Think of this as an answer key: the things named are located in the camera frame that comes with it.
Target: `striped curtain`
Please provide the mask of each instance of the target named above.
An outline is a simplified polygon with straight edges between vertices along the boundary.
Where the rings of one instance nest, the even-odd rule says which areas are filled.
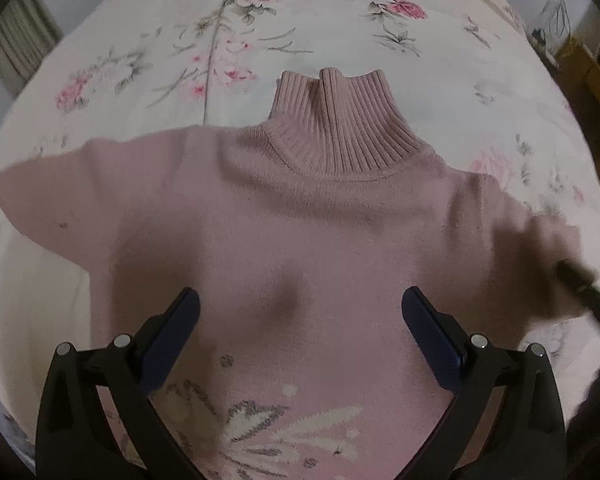
[[[11,0],[0,16],[0,76],[17,96],[62,33],[41,0]]]

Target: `pink sweater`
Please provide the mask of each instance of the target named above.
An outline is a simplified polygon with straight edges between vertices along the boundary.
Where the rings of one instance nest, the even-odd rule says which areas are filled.
[[[546,270],[577,231],[448,167],[381,72],[285,72],[258,126],[30,160],[0,173],[0,206],[89,271],[94,345],[200,293],[153,402],[210,478],[393,479],[450,399],[402,321],[408,286],[508,348],[576,314]]]

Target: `sweater's left sleeve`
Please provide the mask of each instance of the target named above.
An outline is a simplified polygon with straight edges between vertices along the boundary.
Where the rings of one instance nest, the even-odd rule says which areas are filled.
[[[580,262],[580,232],[553,216],[533,213],[529,208],[500,189],[490,176],[480,176],[482,228],[488,237],[508,233],[510,254],[521,254],[526,268],[517,269],[525,282],[544,289],[549,301],[540,317],[574,317],[583,314],[578,300],[556,277],[555,264],[561,260]]]
[[[90,140],[75,152],[0,172],[0,207],[35,243],[90,270],[117,250],[168,190],[186,132],[128,142]]]

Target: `metal pin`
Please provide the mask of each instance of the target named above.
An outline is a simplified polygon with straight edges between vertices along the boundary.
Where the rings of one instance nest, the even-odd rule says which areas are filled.
[[[117,335],[113,340],[113,345],[117,348],[124,348],[125,346],[128,346],[129,343],[131,343],[131,336],[129,334]]]
[[[471,336],[471,344],[476,348],[487,348],[489,344],[489,340],[485,338],[482,334],[473,334]]]
[[[56,347],[56,353],[58,355],[67,355],[69,350],[71,350],[71,343],[60,343]]]
[[[546,353],[544,346],[542,346],[540,343],[531,343],[529,346],[531,347],[531,351],[538,357],[542,357]]]

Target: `bed sheet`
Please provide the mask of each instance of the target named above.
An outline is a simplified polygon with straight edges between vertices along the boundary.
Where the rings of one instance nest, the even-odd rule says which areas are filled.
[[[106,0],[14,104],[0,169],[92,137],[256,124],[283,70],[317,76],[326,66],[384,70],[419,137],[449,165],[491,174],[533,211],[578,226],[600,276],[589,149],[506,0]],[[0,210],[0,400],[30,438],[64,340],[90,346],[89,277]],[[600,365],[600,334],[585,316],[538,322],[521,345],[531,340],[550,352],[570,418]]]

